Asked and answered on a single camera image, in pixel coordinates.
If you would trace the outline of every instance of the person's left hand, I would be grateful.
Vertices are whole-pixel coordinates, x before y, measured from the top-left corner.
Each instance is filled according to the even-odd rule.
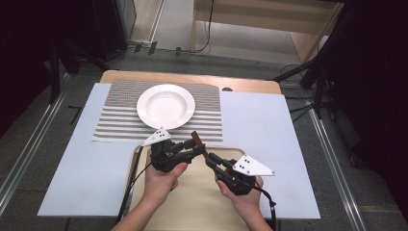
[[[149,149],[147,151],[146,165],[151,163],[151,153]],[[183,174],[187,166],[187,163],[181,163],[170,172],[156,170],[153,166],[148,167],[144,176],[144,193],[141,200],[148,201],[156,208],[162,206],[168,194],[177,188],[177,178]]]

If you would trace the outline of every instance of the striped placemat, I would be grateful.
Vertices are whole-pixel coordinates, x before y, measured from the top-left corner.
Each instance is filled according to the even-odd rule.
[[[106,99],[101,117],[93,133],[93,141],[144,141],[156,129],[145,125],[136,109],[142,93],[157,82],[114,80]],[[174,84],[191,93],[195,101],[195,111],[191,119],[181,127],[168,130],[171,140],[191,139],[196,131],[207,145],[222,145],[221,108],[218,87],[204,84]]]

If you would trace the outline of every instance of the white plate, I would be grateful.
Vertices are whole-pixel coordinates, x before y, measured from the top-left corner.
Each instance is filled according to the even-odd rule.
[[[147,126],[173,129],[185,124],[194,114],[195,102],[185,89],[175,85],[157,85],[138,100],[138,115]]]

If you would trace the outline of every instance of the plate rim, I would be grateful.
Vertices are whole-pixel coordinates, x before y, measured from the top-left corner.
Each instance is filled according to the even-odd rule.
[[[178,95],[180,95],[182,98],[184,98],[186,100],[187,109],[186,109],[186,113],[181,117],[183,119],[179,119],[177,121],[170,122],[170,123],[167,123],[167,124],[158,125],[157,122],[152,121],[149,118],[149,116],[147,116],[147,112],[145,110],[146,102],[148,101],[148,99],[150,97],[152,97],[154,95],[154,94],[152,94],[152,92],[160,91],[160,90],[157,90],[157,89],[160,89],[160,88],[162,88],[161,90],[170,89],[171,91],[177,93]],[[138,116],[139,116],[140,120],[145,125],[147,125],[147,126],[149,126],[151,128],[155,128],[155,129],[160,129],[161,127],[164,127],[165,129],[170,130],[170,129],[175,129],[175,128],[183,126],[184,124],[186,124],[191,119],[192,115],[195,112],[195,100],[194,100],[194,97],[192,96],[192,94],[188,90],[186,90],[185,88],[183,88],[181,86],[173,85],[173,84],[160,84],[160,85],[155,85],[155,86],[145,90],[140,95],[140,97],[138,99],[136,109],[137,109],[137,113],[138,113]]]

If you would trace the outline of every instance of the finger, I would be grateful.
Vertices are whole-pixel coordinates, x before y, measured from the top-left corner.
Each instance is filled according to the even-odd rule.
[[[172,191],[175,190],[175,189],[177,188],[177,186],[178,186],[178,180],[175,180],[175,181],[173,182],[173,185],[171,186],[171,190],[172,190]]]
[[[147,150],[147,156],[146,156],[146,165],[150,164],[152,160],[150,159],[150,155],[152,154],[152,149]]]
[[[259,188],[262,188],[264,186],[264,180],[261,176],[256,176],[256,182],[258,183]]]
[[[221,194],[225,195],[226,197],[229,197],[231,191],[228,189],[228,186],[225,185],[225,183],[220,180],[217,180],[216,182],[219,187],[219,190],[221,191]]]
[[[174,176],[177,178],[187,169],[187,163],[180,163],[171,171]]]

